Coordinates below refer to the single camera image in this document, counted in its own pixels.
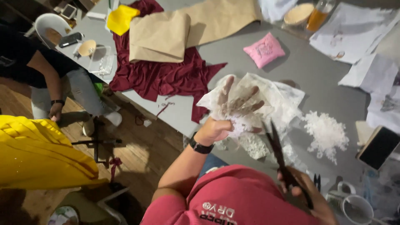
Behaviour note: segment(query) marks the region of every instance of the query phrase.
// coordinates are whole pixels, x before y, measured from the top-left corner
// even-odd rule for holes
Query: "jeans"
[[[82,107],[94,116],[107,115],[112,112],[97,95],[93,84],[84,69],[70,71],[61,78],[63,100],[71,92]],[[32,87],[32,113],[35,119],[47,119],[51,109],[51,98],[47,88]]]
[[[214,167],[223,167],[223,166],[229,166],[226,162],[224,162],[222,159],[218,158],[214,154],[210,153],[208,154],[206,161],[203,165],[203,168],[200,171],[199,178],[202,177],[204,174],[206,174],[207,171]]]

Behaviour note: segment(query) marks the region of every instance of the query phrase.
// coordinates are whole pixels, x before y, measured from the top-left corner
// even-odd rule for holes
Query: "bottle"
[[[316,32],[335,6],[335,0],[320,0],[311,13],[307,23],[307,30]]]

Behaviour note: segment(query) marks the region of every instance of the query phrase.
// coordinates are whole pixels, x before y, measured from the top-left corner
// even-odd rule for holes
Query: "wristwatch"
[[[197,132],[194,132],[192,138],[189,141],[190,146],[193,148],[194,151],[201,153],[201,154],[209,154],[211,150],[214,148],[214,144],[210,146],[204,146],[199,143],[197,143],[194,140],[194,136],[196,135]]]
[[[62,106],[65,105],[65,102],[64,102],[63,100],[52,100],[52,101],[51,101],[51,106],[53,106],[55,103],[61,103]]]

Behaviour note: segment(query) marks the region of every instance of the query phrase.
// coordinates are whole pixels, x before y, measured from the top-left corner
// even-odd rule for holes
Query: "yellow fabric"
[[[0,116],[0,188],[62,189],[107,183],[51,120]]]
[[[120,5],[112,11],[107,18],[107,27],[119,36],[129,30],[129,24],[132,18],[139,16],[140,11],[129,6]]]

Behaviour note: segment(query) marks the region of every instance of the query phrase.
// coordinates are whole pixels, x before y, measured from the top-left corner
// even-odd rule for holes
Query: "grey jeans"
[[[92,81],[84,69],[70,71],[61,80],[63,100],[72,93],[74,100],[94,116],[107,115],[112,110],[97,95]],[[32,113],[35,119],[47,119],[51,109],[51,98],[47,88],[32,87]]]

